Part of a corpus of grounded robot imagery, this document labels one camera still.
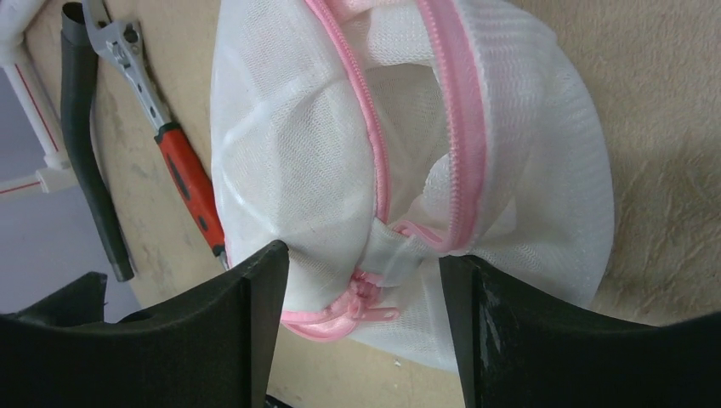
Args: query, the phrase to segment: black plastic part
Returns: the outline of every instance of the black plastic part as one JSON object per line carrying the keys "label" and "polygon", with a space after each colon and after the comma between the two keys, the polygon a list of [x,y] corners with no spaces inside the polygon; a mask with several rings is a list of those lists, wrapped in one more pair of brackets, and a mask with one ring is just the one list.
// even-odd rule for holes
{"label": "black plastic part", "polygon": [[98,55],[93,51],[80,3],[63,5],[62,90],[60,123],[68,157],[77,176],[95,227],[116,278],[133,278],[128,249],[122,239],[120,222],[103,178],[100,176],[90,139],[90,108],[95,93]]}
{"label": "black plastic part", "polygon": [[287,247],[271,242],[117,324],[101,319],[105,281],[85,275],[0,315],[0,406],[264,407],[287,274]]}
{"label": "black plastic part", "polygon": [[651,327],[578,308],[476,257],[440,275],[466,406],[721,406],[721,313]]}

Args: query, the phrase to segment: textured surface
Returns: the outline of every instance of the textured surface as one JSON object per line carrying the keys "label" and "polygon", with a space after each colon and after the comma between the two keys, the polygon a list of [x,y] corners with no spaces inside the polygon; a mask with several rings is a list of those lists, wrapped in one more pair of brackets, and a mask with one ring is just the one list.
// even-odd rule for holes
{"label": "textured surface", "polygon": [[[209,89],[219,0],[109,1],[137,16],[169,105],[208,169]],[[516,0],[559,35],[599,110],[616,197],[616,243],[594,307],[651,324],[721,309],[721,3],[717,0]],[[60,6],[27,41],[60,101]],[[220,273],[182,201],[132,90],[102,65],[99,158],[148,306]],[[351,341],[309,343],[281,330],[269,392],[297,408],[461,406],[456,377]]]}

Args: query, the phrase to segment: black rubber hose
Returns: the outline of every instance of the black rubber hose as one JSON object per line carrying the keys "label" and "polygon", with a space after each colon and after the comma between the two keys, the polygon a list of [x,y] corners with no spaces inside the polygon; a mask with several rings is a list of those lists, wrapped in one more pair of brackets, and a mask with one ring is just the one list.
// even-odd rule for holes
{"label": "black rubber hose", "polygon": [[98,77],[98,55],[90,45],[80,3],[63,5],[61,41],[60,123],[65,148],[113,272],[118,281],[128,281],[133,278],[128,249],[90,139],[90,108]]}

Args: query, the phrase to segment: white pipe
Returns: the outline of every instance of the white pipe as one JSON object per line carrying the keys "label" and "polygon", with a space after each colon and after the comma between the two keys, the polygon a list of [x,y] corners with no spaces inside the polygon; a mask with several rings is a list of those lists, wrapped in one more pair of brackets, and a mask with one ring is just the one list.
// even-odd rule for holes
{"label": "white pipe", "polygon": [[0,182],[0,202],[42,192],[43,186],[36,174]]}
{"label": "white pipe", "polygon": [[68,168],[70,163],[63,145],[57,116],[43,92],[42,85],[35,75],[35,70],[32,69],[25,50],[22,49],[17,54],[20,55],[19,60],[12,65],[3,67],[5,74],[25,110],[32,130],[35,131],[35,135],[43,147],[47,166],[56,170]]}
{"label": "white pipe", "polygon": [[0,182],[0,201],[38,192],[51,193],[77,183],[63,144],[58,115],[23,43],[25,29],[44,3],[45,0],[0,0],[0,66],[43,147],[48,166],[32,176]]}
{"label": "white pipe", "polygon": [[44,3],[45,0],[0,0],[0,51],[22,44],[25,28]]}

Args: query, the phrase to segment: gray floor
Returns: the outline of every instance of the gray floor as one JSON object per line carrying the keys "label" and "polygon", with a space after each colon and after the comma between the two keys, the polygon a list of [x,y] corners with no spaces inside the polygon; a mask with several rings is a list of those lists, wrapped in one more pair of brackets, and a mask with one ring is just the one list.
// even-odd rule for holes
{"label": "gray floor", "polygon": [[[44,167],[43,150],[4,73],[0,73],[0,180]],[[9,313],[93,270],[111,276],[105,319],[139,309],[128,284],[112,270],[78,187],[0,201],[0,313]]]}

